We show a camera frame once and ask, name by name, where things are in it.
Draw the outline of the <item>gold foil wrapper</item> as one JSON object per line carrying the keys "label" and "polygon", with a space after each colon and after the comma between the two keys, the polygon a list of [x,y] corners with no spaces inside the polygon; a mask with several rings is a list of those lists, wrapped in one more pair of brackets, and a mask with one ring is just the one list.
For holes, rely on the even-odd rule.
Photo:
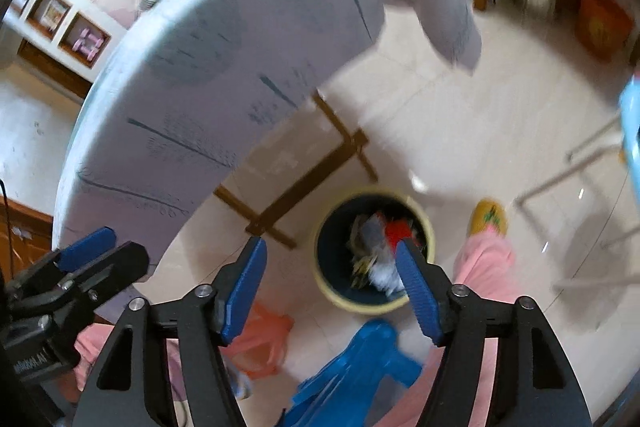
{"label": "gold foil wrapper", "polygon": [[348,247],[352,252],[352,289],[372,286],[386,293],[384,277],[378,263],[382,251],[384,220],[378,213],[358,216],[349,232]]}

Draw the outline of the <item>red cardboard box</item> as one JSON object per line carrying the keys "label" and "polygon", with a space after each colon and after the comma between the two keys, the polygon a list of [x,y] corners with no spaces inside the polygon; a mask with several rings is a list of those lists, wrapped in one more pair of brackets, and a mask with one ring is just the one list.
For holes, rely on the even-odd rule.
{"label": "red cardboard box", "polygon": [[411,239],[416,241],[413,229],[407,220],[388,221],[385,223],[384,235],[392,254],[396,253],[397,246],[403,241]]}

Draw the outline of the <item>yellow trash bin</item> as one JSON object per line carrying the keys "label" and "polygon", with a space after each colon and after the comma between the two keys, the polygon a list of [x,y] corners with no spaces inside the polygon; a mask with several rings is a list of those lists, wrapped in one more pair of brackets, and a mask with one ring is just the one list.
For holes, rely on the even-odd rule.
{"label": "yellow trash bin", "polygon": [[395,265],[395,248],[411,239],[435,260],[431,221],[411,197],[367,186],[341,197],[314,236],[311,268],[326,299],[344,311],[383,315],[408,303]]}

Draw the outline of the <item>orange plastic bag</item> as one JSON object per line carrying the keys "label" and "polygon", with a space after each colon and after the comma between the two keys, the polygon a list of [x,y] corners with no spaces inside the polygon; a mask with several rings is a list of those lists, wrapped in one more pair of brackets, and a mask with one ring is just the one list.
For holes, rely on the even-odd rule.
{"label": "orange plastic bag", "polygon": [[294,320],[256,301],[241,335],[222,354],[252,381],[277,375],[288,352],[288,335]]}

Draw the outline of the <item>pink trouser leg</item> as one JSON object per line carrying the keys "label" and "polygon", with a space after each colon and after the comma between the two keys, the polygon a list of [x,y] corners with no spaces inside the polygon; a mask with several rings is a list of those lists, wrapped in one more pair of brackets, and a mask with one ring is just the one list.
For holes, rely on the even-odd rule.
{"label": "pink trouser leg", "polygon": [[[506,234],[492,225],[469,235],[454,264],[454,283],[468,286],[488,300],[514,303],[520,295],[513,271],[514,251]],[[486,423],[492,386],[495,380],[498,341],[485,341],[480,382],[471,415],[472,426]],[[379,421],[380,426],[414,426],[430,393],[444,350],[428,351],[422,373],[416,382]]]}

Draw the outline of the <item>blue plastic stool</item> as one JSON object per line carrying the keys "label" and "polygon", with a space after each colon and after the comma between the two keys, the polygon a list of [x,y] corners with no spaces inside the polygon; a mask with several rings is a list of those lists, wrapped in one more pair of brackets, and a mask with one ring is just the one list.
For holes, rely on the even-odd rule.
{"label": "blue plastic stool", "polygon": [[421,372],[422,365],[400,351],[390,322],[367,321],[343,352],[298,386],[278,424],[362,426],[384,378],[409,388]]}

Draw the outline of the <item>yellow slipper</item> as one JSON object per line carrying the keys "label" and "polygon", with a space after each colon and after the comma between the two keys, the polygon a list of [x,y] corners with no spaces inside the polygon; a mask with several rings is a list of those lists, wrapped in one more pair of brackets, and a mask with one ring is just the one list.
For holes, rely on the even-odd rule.
{"label": "yellow slipper", "polygon": [[468,228],[468,235],[492,232],[499,236],[506,236],[508,218],[506,210],[495,199],[483,198],[475,206]]}

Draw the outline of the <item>leaf pattern tablecloth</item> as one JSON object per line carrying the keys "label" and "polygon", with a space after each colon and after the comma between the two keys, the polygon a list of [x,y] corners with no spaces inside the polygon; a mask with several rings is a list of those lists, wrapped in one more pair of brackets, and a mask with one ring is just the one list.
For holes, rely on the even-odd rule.
{"label": "leaf pattern tablecloth", "polygon": [[107,227],[157,265],[250,150],[376,43],[390,5],[413,9],[449,64],[477,66],[482,39],[466,0],[160,0],[82,104],[53,245]]}

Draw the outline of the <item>wooden table leg frame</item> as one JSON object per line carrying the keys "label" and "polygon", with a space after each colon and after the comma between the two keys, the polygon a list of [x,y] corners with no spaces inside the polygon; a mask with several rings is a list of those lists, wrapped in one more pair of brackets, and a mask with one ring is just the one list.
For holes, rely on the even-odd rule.
{"label": "wooden table leg frame", "polygon": [[236,197],[227,187],[220,184],[214,195],[229,208],[247,221],[245,232],[250,235],[267,235],[280,243],[289,251],[297,247],[296,240],[276,227],[277,222],[297,206],[304,198],[311,194],[332,174],[343,167],[347,161],[356,157],[363,170],[367,173],[371,183],[378,183],[378,172],[371,164],[364,148],[369,144],[369,138],[361,128],[350,132],[346,124],[337,116],[335,110],[318,91],[311,97],[314,105],[320,110],[331,126],[341,135],[342,143],[326,154],[317,165],[309,169],[301,178],[285,190],[274,202],[262,212],[257,212]]}

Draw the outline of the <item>white wall shelf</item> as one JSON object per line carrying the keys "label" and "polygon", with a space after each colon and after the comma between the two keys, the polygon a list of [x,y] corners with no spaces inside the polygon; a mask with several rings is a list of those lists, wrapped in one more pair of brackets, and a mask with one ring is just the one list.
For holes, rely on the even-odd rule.
{"label": "white wall shelf", "polygon": [[25,67],[81,100],[126,35],[90,0],[12,0],[3,23]]}

